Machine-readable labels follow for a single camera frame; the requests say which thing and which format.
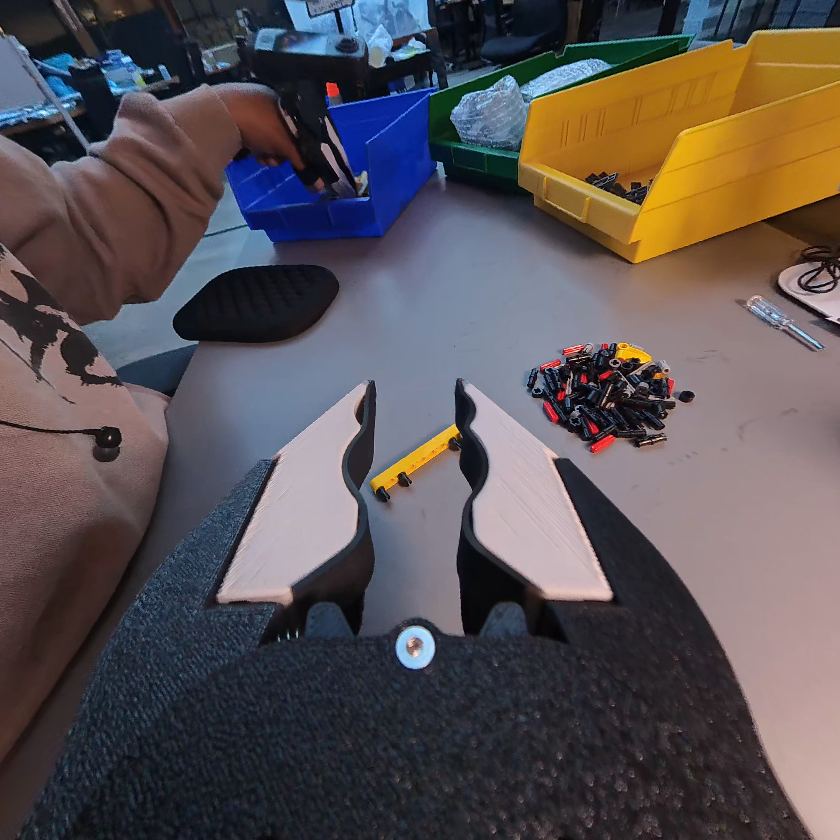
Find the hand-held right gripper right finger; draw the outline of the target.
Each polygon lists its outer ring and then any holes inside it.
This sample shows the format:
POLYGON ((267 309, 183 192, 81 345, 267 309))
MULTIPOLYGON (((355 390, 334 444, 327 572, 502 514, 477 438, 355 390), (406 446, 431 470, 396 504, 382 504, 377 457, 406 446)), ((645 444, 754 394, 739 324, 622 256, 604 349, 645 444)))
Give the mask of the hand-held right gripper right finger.
POLYGON ((560 457, 462 378, 455 420, 469 486, 456 559, 465 635, 478 635, 503 604, 521 609, 527 632, 558 636, 551 604, 614 603, 560 457))

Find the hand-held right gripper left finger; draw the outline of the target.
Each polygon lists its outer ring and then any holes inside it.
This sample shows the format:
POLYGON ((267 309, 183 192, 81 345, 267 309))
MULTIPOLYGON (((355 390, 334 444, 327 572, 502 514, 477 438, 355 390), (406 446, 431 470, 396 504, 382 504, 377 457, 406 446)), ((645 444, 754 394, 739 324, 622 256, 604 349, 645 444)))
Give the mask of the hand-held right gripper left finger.
POLYGON ((303 632, 319 604, 360 633, 375 567, 361 489, 374 454, 376 387, 363 381, 271 460, 215 591, 220 606, 268 605, 271 627, 303 632))

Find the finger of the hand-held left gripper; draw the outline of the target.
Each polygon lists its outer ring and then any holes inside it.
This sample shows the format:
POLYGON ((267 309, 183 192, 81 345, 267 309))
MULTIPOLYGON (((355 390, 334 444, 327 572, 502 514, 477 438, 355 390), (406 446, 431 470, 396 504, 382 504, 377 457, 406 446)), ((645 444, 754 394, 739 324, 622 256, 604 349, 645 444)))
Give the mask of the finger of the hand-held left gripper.
POLYGON ((335 198, 356 198, 355 175, 330 115, 319 115, 317 125, 318 170, 323 189, 335 198))

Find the blue plastic bin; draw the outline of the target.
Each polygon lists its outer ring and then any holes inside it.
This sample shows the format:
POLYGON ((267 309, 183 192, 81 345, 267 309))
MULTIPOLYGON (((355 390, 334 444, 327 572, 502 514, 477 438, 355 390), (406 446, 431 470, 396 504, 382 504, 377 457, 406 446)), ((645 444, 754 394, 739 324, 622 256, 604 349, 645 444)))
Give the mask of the blue plastic bin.
POLYGON ((428 149, 430 96, 421 88, 329 108, 353 173, 366 172, 367 196, 326 199, 309 192, 288 164, 252 157, 226 169, 247 225, 274 242, 383 236, 436 171, 428 149))

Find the short yellow beam with pins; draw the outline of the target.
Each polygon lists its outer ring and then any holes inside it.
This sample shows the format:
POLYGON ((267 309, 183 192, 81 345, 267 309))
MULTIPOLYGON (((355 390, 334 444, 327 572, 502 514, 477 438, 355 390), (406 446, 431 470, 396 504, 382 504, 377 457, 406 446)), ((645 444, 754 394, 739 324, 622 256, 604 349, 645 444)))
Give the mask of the short yellow beam with pins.
POLYGON ((380 501, 387 502, 391 498, 391 488, 410 487, 413 473, 444 452, 459 452, 460 449, 460 432, 457 425, 452 424, 372 478, 371 492, 380 501))

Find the person's left forearm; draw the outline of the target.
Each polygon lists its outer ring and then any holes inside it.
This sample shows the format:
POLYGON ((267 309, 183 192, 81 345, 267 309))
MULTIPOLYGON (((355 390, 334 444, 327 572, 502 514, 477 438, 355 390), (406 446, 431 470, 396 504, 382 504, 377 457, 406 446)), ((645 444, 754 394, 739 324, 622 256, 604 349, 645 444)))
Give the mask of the person's left forearm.
POLYGON ((47 165, 2 137, 2 322, 78 325, 158 299, 206 232, 242 147, 219 93, 130 93, 109 137, 47 165))

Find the grey desk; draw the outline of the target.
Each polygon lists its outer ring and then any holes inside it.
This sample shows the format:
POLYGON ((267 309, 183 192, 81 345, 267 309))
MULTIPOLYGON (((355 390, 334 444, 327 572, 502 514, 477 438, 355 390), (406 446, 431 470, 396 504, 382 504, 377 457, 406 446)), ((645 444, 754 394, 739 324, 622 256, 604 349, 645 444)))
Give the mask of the grey desk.
POLYGON ((770 406, 728 466, 618 477, 654 542, 560 457, 614 603, 551 604, 558 636, 413 619, 425 668, 329 606, 279 639, 268 605, 215 603, 252 468, 129 605, 21 837, 828 837, 838 410, 795 382, 819 360, 739 354, 770 406))

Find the person's left hand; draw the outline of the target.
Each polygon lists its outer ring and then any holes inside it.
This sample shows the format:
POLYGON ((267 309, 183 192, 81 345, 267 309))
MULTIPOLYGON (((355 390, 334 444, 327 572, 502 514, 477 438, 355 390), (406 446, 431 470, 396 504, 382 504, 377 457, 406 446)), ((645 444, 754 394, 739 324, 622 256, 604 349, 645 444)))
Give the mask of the person's left hand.
POLYGON ((269 87, 235 83, 226 88, 225 106, 239 131, 242 145, 262 165, 290 163, 296 172, 305 164, 280 114, 280 100, 269 87))

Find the pile of black red pins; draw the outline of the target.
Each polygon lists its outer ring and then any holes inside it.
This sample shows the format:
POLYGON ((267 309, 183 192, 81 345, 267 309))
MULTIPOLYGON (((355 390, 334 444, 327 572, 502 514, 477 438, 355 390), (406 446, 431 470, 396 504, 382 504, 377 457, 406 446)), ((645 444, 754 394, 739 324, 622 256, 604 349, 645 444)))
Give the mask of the pile of black red pins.
POLYGON ((549 423, 578 438, 593 455, 619 442, 660 448, 670 415, 697 394, 678 388, 671 366, 634 343, 577 343, 523 377, 549 423))

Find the clear plastic bag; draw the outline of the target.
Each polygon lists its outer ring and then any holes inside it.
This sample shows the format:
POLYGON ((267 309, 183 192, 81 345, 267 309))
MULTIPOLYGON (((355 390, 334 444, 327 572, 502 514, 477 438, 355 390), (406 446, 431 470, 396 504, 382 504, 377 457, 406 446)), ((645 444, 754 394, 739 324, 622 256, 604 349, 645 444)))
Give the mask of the clear plastic bag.
POLYGON ((519 151, 532 102, 541 96, 616 69, 601 59, 581 59, 524 83, 505 75, 482 91, 465 94, 450 113, 460 141, 499 151, 519 151))

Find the black wrist rest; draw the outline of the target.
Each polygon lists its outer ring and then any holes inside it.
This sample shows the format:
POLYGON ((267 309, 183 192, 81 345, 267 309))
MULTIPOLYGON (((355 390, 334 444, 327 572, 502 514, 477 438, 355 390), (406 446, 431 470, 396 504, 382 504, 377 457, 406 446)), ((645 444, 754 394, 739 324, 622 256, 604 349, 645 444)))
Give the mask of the black wrist rest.
POLYGON ((206 283, 174 315, 184 340, 276 343, 310 330, 340 292, 336 276, 314 265, 249 266, 206 283))

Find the person's grey hoodie torso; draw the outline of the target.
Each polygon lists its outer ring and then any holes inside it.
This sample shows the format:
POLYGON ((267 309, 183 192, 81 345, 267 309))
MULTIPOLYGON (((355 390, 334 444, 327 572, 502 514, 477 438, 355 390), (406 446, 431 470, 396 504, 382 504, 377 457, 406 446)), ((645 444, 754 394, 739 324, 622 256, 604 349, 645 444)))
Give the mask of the person's grey hoodie torso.
POLYGON ((170 399, 124 384, 64 312, 2 322, 1 338, 4 760, 149 526, 170 399))

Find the yellow plastic bin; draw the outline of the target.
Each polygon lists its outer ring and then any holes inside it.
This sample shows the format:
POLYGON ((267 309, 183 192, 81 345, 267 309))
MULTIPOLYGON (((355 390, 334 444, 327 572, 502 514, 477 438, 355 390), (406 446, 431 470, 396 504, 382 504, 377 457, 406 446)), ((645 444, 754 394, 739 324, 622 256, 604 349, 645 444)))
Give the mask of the yellow plastic bin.
POLYGON ((838 28, 761 30, 537 99, 518 183, 630 263, 825 200, 839 182, 838 28), (639 206, 585 183, 653 179, 639 206))

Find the white wooden book stand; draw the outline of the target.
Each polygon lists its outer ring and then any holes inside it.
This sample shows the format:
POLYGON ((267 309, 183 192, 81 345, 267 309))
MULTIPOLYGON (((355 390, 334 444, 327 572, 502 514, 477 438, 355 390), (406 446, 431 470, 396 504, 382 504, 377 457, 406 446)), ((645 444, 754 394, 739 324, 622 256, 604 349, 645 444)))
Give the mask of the white wooden book stand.
POLYGON ((823 259, 784 269, 779 290, 820 318, 839 325, 839 267, 837 259, 823 259))

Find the small clear-handled screwdriver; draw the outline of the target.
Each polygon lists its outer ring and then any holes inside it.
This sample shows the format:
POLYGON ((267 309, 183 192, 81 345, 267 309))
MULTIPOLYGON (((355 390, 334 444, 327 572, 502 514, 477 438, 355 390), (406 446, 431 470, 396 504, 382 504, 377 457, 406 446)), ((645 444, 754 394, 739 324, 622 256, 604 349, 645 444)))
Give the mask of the small clear-handled screwdriver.
POLYGON ((826 348, 817 339, 813 338, 809 333, 797 327, 791 318, 789 318, 782 310, 780 310, 772 301, 762 296, 752 296, 745 301, 744 306, 754 316, 777 329, 782 333, 792 337, 797 342, 804 345, 811 351, 821 352, 826 348))

